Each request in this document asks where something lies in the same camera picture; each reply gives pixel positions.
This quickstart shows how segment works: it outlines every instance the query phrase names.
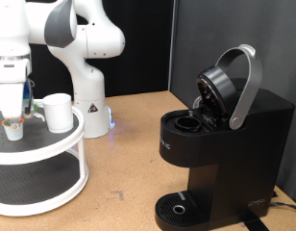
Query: stand shelf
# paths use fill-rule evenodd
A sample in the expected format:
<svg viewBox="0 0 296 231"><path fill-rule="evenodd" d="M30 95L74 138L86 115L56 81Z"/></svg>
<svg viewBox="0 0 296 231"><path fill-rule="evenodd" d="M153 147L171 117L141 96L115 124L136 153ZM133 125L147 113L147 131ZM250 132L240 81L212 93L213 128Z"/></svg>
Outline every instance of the stand shelf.
<svg viewBox="0 0 296 231"><path fill-rule="evenodd" d="M74 128L64 134L48 131L33 117L24 123L24 137L9 141L0 113L0 215L21 217L44 213L74 198L85 186L85 121L72 107ZM79 151L72 148L78 144Z"/></svg>

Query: black coffee maker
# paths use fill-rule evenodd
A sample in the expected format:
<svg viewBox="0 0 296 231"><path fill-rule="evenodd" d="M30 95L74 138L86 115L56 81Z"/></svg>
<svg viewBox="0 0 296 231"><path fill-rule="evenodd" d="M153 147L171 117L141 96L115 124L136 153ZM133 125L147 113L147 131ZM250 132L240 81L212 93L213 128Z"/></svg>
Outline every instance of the black coffee maker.
<svg viewBox="0 0 296 231"><path fill-rule="evenodd" d="M249 63L242 86L225 73L240 55ZM162 117L160 155L190 170L187 191L158 201L160 229L211 230L267 214L294 105L260 90L261 76L253 47L230 49L199 74L197 108Z"/></svg>

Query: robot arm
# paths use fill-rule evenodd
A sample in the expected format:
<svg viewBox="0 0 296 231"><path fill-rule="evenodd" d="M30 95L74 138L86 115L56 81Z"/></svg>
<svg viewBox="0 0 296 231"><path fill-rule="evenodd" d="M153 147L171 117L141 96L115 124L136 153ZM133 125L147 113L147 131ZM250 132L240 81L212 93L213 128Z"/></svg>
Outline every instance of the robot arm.
<svg viewBox="0 0 296 231"><path fill-rule="evenodd" d="M25 0L0 1L0 105L3 117L15 125L22 117L24 82L31 73L28 37Z"/></svg>
<svg viewBox="0 0 296 231"><path fill-rule="evenodd" d="M120 55L125 47L125 38L106 16L102 0L75 0L75 11L88 24L78 26L76 39L67 47L49 46L49 50L70 71L75 106L86 120L85 137L97 138L110 131L110 109L106 105L104 75L87 64L86 59Z"/></svg>
<svg viewBox="0 0 296 231"><path fill-rule="evenodd" d="M76 29L73 0L0 1L0 106L12 129L18 130L23 121L23 88L32 72L29 40L65 47L75 39Z"/></svg>

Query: black wall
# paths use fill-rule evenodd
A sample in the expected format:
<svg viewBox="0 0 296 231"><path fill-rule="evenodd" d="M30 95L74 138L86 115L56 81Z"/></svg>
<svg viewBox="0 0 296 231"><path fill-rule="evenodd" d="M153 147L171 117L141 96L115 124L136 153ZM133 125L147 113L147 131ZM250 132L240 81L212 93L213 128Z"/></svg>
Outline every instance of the black wall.
<svg viewBox="0 0 296 231"><path fill-rule="evenodd" d="M296 105L296 1L180 1L172 92L188 107L199 95L196 78L228 49L252 45L263 65L261 87ZM228 74L247 77L245 57ZM278 186L296 201L296 110Z"/></svg>
<svg viewBox="0 0 296 231"><path fill-rule="evenodd" d="M28 0L27 2L55 2ZM125 35L119 57L87 62L105 75L106 96L167 90L173 0L104 0L109 19ZM79 24L86 21L78 17ZM35 98L65 92L73 95L70 74L45 45L31 44Z"/></svg>

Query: paper cup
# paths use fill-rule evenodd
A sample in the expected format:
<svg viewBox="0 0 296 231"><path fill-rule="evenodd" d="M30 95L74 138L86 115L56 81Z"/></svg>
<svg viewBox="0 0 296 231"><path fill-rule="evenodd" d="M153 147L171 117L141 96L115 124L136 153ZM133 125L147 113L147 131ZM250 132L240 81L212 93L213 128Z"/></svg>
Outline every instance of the paper cup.
<svg viewBox="0 0 296 231"><path fill-rule="evenodd" d="M65 133L73 128L73 113L69 94L48 95L42 99L42 104L50 132Z"/></svg>
<svg viewBox="0 0 296 231"><path fill-rule="evenodd" d="M6 136L8 140L10 141L19 141L23 138L23 124L24 124L24 119L21 119L21 123L18 126L17 130L13 130L11 125L5 125L4 121L2 122L2 125L5 129Z"/></svg>

